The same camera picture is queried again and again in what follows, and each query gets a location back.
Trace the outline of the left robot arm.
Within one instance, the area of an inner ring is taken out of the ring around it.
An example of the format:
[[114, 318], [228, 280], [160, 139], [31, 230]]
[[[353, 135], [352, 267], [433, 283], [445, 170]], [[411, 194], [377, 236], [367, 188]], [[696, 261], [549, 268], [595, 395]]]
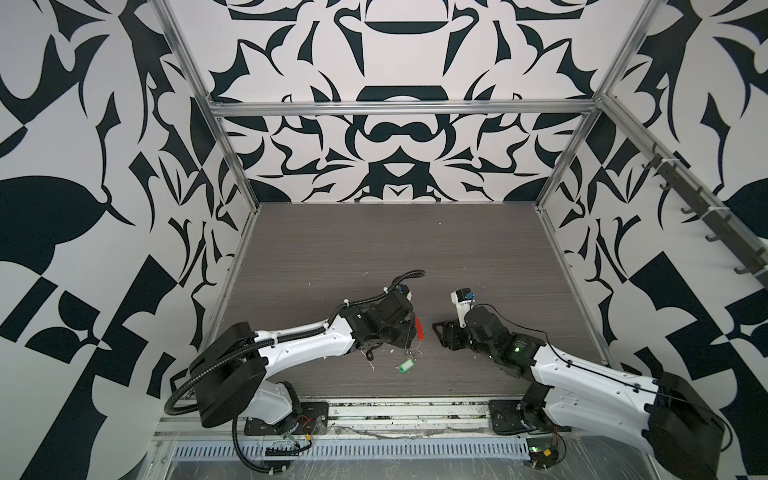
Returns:
[[405, 285], [372, 301], [344, 303], [333, 318], [283, 331], [253, 331], [246, 322], [228, 328], [190, 365], [202, 379], [192, 387], [201, 424], [213, 428], [245, 416], [283, 433], [303, 414], [295, 388], [270, 378], [327, 357], [407, 349], [419, 328]]

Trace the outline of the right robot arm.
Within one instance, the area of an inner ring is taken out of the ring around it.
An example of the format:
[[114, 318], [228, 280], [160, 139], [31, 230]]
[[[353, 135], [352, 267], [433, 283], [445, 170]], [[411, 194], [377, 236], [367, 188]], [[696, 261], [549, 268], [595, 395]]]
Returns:
[[679, 479], [717, 478], [732, 430], [683, 377], [649, 377], [576, 357], [553, 346], [545, 331], [512, 322], [487, 303], [458, 312], [456, 320], [433, 324], [441, 345], [470, 349], [528, 381], [518, 407], [525, 425], [616, 440]]

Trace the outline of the green key tag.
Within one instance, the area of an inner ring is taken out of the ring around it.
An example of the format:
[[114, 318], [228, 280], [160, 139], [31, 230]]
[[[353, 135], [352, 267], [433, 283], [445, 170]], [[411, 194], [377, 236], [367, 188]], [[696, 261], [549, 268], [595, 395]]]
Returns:
[[416, 361], [414, 359], [407, 359], [397, 366], [397, 370], [399, 373], [405, 374], [410, 370], [412, 370], [415, 364], [416, 364]]

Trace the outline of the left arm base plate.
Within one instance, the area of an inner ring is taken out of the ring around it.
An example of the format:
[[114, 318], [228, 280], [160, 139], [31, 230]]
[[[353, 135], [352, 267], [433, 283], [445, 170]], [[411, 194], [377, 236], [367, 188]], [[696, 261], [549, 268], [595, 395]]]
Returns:
[[276, 424], [267, 424], [256, 418], [248, 418], [243, 433], [246, 436], [279, 436], [284, 433], [312, 434], [326, 426], [328, 413], [328, 402], [301, 402], [297, 409], [294, 409]]

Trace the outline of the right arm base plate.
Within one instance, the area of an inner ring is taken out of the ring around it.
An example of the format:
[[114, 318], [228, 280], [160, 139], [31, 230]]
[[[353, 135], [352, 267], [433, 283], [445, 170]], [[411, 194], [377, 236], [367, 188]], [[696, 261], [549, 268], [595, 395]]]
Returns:
[[543, 400], [491, 400], [490, 424], [497, 435], [554, 433], [558, 426], [546, 415]]

